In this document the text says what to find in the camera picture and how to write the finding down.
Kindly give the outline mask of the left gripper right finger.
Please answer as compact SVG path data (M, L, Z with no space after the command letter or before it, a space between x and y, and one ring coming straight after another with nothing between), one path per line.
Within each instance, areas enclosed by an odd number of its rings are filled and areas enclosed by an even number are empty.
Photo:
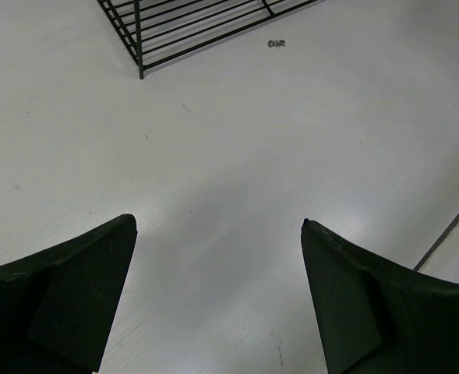
M302 254L330 373L459 373L459 284L304 221Z

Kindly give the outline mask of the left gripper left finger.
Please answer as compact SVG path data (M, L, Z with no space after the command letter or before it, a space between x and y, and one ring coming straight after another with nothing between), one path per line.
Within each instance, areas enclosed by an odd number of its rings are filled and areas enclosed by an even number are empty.
M0 373L96 373L125 285L136 219L0 266Z

